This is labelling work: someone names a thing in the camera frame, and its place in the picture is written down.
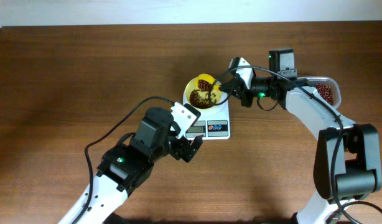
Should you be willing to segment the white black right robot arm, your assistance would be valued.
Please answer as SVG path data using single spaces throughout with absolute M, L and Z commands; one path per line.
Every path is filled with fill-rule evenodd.
M 271 50 L 268 59 L 267 77 L 256 76 L 256 71 L 263 71 L 263 67 L 235 57 L 216 81 L 232 75 L 220 85 L 220 91 L 239 99 L 245 107 L 270 97 L 298 118 L 316 138 L 315 193 L 302 210 L 292 215 L 289 223 L 336 223 L 340 217 L 357 223 L 346 211 L 352 205 L 366 205 L 382 214 L 380 207 L 365 200 L 382 187 L 377 129 L 372 124 L 356 124 L 337 111 L 341 101 L 339 89 L 334 89 L 332 103 L 320 95 L 316 86 L 333 85 L 334 80 L 299 77 L 292 49 Z

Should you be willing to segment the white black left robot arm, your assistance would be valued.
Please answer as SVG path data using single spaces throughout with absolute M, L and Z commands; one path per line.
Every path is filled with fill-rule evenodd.
M 60 222 L 104 223 L 149 178 L 159 159 L 171 155 L 190 162 L 203 139 L 188 140 L 185 133 L 200 116 L 189 104 L 149 108 L 138 130 L 105 152 L 92 181 Z

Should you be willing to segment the yellow measuring scoop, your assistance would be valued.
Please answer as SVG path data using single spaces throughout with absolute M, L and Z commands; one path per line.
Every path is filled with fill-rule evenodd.
M 219 85 L 213 84 L 215 78 L 207 73 L 202 73 L 197 77 L 195 81 L 196 86 L 201 91 L 209 91 L 211 88 L 213 90 L 219 90 Z

